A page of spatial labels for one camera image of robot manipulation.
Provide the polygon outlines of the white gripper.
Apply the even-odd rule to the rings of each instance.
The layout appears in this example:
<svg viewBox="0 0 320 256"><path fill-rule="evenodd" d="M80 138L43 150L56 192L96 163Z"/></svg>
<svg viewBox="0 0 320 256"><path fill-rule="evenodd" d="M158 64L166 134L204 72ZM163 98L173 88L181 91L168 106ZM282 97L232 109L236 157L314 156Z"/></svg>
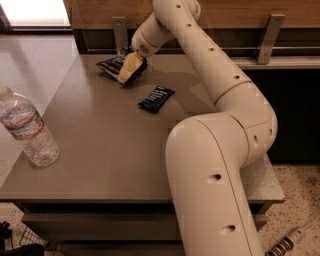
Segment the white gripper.
<svg viewBox="0 0 320 256"><path fill-rule="evenodd" d="M140 68L143 64L143 58L149 58L159 51L159 47L153 46L144 37L143 30L137 29L131 41L131 47L136 52L130 53L123 63L119 72L118 80L125 84L128 79Z"/></svg>

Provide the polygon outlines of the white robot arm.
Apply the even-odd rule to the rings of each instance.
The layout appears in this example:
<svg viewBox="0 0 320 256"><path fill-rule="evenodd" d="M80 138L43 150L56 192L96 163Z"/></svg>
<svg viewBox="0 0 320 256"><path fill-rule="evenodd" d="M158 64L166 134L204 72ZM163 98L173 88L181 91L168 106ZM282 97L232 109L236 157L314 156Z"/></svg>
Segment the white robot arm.
<svg viewBox="0 0 320 256"><path fill-rule="evenodd" d="M132 39L118 79L126 82L176 38L215 110L170 132L166 169L186 256L264 256L240 170L263 155L277 118L251 79L199 27L197 0L153 0L152 15Z"/></svg>

